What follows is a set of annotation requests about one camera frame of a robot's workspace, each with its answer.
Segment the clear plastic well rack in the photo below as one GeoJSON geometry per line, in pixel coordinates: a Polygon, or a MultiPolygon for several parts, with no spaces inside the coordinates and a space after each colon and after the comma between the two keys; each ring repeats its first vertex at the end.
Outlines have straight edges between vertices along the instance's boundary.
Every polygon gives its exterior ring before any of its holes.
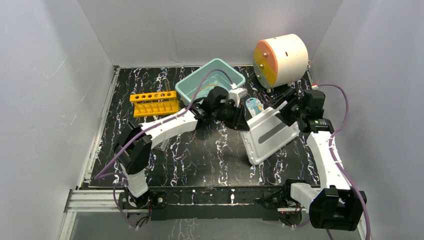
{"type": "Polygon", "coordinates": [[[166,139],[166,140],[162,141],[161,143],[159,143],[158,145],[156,145],[154,148],[158,151],[165,152],[168,145],[169,145],[169,142],[170,142],[170,140],[166,139]]]}

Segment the yellow test tube rack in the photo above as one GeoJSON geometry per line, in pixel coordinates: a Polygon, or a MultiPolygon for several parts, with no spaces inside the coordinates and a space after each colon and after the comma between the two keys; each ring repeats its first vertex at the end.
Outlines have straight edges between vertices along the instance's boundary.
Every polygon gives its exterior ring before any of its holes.
{"type": "Polygon", "coordinates": [[[180,111],[180,102],[174,90],[131,94],[129,101],[134,105],[135,118],[171,115],[180,111]]]}

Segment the amber glass test tube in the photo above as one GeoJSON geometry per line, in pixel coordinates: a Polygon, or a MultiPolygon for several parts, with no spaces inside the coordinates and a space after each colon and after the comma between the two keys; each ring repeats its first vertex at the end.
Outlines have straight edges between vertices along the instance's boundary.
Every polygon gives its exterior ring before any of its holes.
{"type": "Polygon", "coordinates": [[[164,80],[164,86],[165,86],[165,91],[166,92],[170,92],[171,91],[170,82],[167,79],[164,80]]]}

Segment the blue tool in blister pack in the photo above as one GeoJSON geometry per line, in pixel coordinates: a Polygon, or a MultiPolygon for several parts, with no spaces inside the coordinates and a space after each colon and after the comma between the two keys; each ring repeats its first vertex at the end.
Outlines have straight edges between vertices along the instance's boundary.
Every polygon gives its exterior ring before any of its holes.
{"type": "Polygon", "coordinates": [[[245,106],[251,117],[255,117],[264,111],[262,102],[255,97],[250,97],[245,101],[245,106]]]}

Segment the white cylindrical drawer cabinet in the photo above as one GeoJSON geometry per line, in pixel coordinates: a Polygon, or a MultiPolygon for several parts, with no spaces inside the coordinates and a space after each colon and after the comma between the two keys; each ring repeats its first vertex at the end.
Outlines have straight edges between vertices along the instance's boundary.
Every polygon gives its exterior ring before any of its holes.
{"type": "Polygon", "coordinates": [[[308,50],[296,34],[260,40],[253,52],[253,69],[267,90],[300,80],[309,65],[308,50]]]}

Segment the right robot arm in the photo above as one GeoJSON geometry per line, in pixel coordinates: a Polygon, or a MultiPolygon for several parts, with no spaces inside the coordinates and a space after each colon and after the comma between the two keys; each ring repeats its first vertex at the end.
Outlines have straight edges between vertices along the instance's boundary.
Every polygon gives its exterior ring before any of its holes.
{"type": "Polygon", "coordinates": [[[266,109],[277,111],[284,124],[297,124],[300,132],[308,135],[306,142],[320,181],[317,191],[304,180],[288,179],[273,195],[281,196],[288,207],[298,204],[305,209],[316,229],[354,231],[367,197],[364,191],[356,190],[343,173],[334,140],[336,132],[331,121],[324,118],[325,99],[320,90],[307,89],[298,94],[294,88],[289,88],[265,103],[266,109]]]}

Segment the white plastic bin lid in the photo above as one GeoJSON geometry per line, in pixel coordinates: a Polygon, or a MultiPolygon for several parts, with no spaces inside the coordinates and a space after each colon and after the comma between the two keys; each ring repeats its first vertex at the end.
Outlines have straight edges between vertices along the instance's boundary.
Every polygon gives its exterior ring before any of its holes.
{"type": "Polygon", "coordinates": [[[249,162],[257,166],[298,137],[300,130],[295,122],[285,125],[277,116],[280,112],[273,108],[251,117],[247,111],[249,131],[240,131],[249,162]]]}

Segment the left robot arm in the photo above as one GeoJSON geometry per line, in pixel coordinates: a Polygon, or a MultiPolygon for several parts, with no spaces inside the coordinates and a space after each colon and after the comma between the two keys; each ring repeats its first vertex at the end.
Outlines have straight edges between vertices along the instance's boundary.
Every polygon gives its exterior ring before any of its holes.
{"type": "Polygon", "coordinates": [[[114,159],[123,170],[124,186],[130,192],[130,202],[137,208],[144,208],[149,203],[145,169],[151,150],[158,144],[213,121],[220,121],[236,131],[249,131],[243,105],[247,93],[243,87],[226,90],[215,86],[206,97],[192,100],[175,114],[140,126],[130,124],[114,148],[114,159]]]}

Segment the teal plastic bin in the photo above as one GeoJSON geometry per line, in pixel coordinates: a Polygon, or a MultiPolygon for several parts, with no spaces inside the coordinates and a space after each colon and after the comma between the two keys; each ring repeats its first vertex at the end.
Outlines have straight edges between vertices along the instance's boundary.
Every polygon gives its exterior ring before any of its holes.
{"type": "Polygon", "coordinates": [[[214,87],[222,87],[229,91],[232,89],[232,84],[241,87],[245,82],[245,77],[232,66],[220,58],[214,58],[180,80],[175,89],[184,105],[188,106],[194,96],[197,99],[206,97],[214,87]]]}

